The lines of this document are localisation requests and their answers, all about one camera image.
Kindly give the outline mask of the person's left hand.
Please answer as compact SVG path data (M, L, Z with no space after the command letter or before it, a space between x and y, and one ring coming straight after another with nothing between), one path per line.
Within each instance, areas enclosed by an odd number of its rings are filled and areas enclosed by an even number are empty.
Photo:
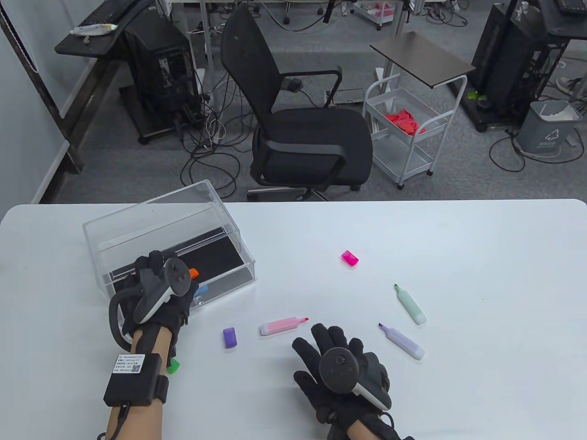
M151 251L134 262L134 272L124 280L116 312L121 312L122 336L133 335L144 325L159 325L177 337L187 324L189 310L199 289L199 273L189 269L176 254Z

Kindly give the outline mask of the person's right hand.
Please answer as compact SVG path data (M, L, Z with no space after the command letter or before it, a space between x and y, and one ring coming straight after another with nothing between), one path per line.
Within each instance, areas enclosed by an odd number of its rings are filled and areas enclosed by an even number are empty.
M311 333L316 346L297 338L292 348L306 370L293 379L306 396L322 424L351 435L355 423L363 424L376 436L391 436L392 427L382 417L391 408L386 368L372 352L364 352L363 342L347 340L338 326L318 323Z

